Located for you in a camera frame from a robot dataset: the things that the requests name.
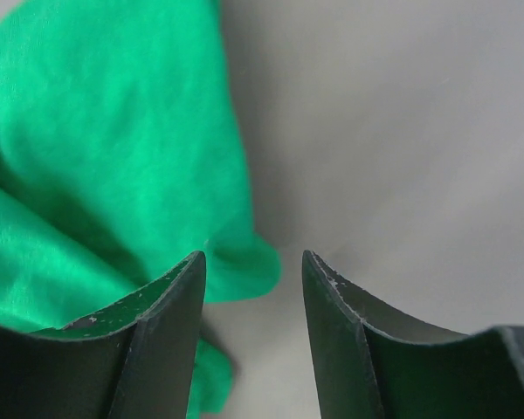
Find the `green towel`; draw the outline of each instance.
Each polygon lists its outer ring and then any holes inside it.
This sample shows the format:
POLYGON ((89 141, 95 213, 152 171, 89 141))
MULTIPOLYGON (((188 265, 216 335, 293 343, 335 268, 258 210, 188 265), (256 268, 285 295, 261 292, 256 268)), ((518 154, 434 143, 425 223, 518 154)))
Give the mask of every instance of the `green towel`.
MULTIPOLYGON (((206 253, 206 302, 269 292, 215 0, 30 0, 0 24, 0 323, 61 327, 206 253)), ((201 343, 190 417, 231 366, 201 343)))

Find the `gray table surface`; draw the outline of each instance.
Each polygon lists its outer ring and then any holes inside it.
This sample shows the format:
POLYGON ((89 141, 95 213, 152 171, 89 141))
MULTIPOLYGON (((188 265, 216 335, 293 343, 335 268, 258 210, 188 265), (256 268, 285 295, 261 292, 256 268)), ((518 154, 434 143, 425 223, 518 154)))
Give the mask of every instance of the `gray table surface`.
POLYGON ((269 296, 205 308, 239 365, 220 417, 320 417, 306 248, 440 326, 524 323, 524 0, 223 8, 257 224, 285 273, 269 296))

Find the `green fabric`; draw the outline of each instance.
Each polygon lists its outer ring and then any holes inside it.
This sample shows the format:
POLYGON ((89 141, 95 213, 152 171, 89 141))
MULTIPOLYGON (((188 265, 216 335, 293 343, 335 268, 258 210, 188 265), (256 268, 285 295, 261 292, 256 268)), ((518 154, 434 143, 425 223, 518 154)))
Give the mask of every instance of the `green fabric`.
MULTIPOLYGON (((0 323, 60 327, 193 250, 207 302, 278 280, 253 233, 214 0, 30 0, 0 24, 0 323)), ((231 366, 200 344, 190 417, 231 366)))

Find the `gray surface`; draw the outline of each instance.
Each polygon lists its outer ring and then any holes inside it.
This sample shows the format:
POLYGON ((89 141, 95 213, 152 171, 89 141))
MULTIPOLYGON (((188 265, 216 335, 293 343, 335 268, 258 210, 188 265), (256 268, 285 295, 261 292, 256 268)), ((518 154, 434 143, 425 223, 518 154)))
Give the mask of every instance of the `gray surface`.
POLYGON ((524 0, 224 0, 224 32, 285 276, 205 309, 240 365, 221 417, 319 417, 304 248, 439 326, 524 323, 524 0))

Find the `black plastic part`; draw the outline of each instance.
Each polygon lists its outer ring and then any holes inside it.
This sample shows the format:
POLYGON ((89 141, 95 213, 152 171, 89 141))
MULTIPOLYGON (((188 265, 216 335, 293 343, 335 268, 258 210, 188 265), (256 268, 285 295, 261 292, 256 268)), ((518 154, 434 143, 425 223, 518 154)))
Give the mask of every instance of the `black plastic part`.
POLYGON ((62 330, 0 326, 0 419, 184 419, 204 290, 194 253, 62 330))
POLYGON ((303 289, 322 419, 524 418, 524 326, 429 325, 308 251, 303 289))

